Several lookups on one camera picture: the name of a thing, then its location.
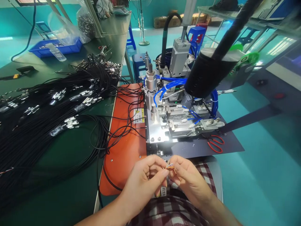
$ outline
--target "plastic bottle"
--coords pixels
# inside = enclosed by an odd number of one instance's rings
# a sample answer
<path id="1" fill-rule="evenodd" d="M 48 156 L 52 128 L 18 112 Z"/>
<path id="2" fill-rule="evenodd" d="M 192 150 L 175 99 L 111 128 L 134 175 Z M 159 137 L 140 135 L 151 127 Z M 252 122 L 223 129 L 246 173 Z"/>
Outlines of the plastic bottle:
<path id="1" fill-rule="evenodd" d="M 49 48 L 50 52 L 59 60 L 65 61 L 66 57 L 56 48 L 52 43 L 47 43 L 46 46 Z"/>

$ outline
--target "yellow warning sticker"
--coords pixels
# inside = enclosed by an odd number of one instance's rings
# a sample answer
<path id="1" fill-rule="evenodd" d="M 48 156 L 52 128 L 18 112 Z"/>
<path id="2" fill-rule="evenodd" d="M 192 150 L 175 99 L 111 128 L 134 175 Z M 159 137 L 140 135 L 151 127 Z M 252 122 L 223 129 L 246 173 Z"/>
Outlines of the yellow warning sticker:
<path id="1" fill-rule="evenodd" d="M 144 123 L 144 108 L 136 108 L 134 111 L 134 118 L 133 118 L 133 123 Z"/>

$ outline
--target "forearm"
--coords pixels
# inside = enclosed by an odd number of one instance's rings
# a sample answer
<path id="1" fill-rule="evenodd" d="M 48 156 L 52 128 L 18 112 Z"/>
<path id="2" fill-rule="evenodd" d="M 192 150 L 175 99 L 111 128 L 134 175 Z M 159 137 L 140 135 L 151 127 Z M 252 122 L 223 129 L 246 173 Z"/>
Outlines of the forearm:
<path id="1" fill-rule="evenodd" d="M 201 204 L 199 210 L 211 226 L 242 226 L 228 208 L 216 197 Z"/>
<path id="2" fill-rule="evenodd" d="M 130 220 L 131 218 L 128 214 L 126 205 L 123 203 L 120 196 L 118 196 L 105 208 L 77 223 L 76 226 L 120 226 L 125 225 Z"/>

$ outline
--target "red-handled scissors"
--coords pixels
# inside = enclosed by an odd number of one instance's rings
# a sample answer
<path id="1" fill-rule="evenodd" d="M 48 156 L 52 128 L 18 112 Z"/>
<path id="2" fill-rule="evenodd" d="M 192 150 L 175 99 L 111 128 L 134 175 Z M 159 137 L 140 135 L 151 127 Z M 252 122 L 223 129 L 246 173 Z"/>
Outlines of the red-handled scissors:
<path id="1" fill-rule="evenodd" d="M 206 136 L 204 136 L 203 134 L 201 134 L 201 136 L 204 137 L 205 139 L 207 139 L 208 145 L 209 145 L 209 147 L 210 147 L 213 151 L 215 151 L 216 153 L 223 153 L 222 148 L 216 144 L 216 143 L 218 143 L 218 144 L 225 144 L 225 141 L 224 141 L 221 137 L 219 137 L 219 136 L 217 136 L 217 135 L 211 135 L 211 137 L 217 137 L 217 138 L 219 138 L 219 139 L 221 140 L 221 141 L 217 141 L 217 140 L 215 140 L 214 138 L 206 137 Z M 219 149 L 219 151 L 216 150 L 216 149 L 214 149 L 211 145 L 214 145 L 216 148 Z"/>

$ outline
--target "plaid shirt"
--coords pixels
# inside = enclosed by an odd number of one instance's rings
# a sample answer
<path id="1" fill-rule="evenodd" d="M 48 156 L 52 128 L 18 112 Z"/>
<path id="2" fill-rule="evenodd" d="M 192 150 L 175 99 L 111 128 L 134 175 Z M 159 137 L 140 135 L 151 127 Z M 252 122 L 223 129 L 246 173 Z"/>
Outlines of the plaid shirt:
<path id="1" fill-rule="evenodd" d="M 199 162 L 195 164 L 200 174 L 216 195 L 212 174 L 207 163 Z M 129 223 L 135 225 L 209 225 L 202 213 L 187 200 L 181 189 L 172 181 L 169 181 L 170 192 L 177 189 L 177 196 L 167 195 L 165 197 L 152 198 L 145 208 L 134 217 Z"/>

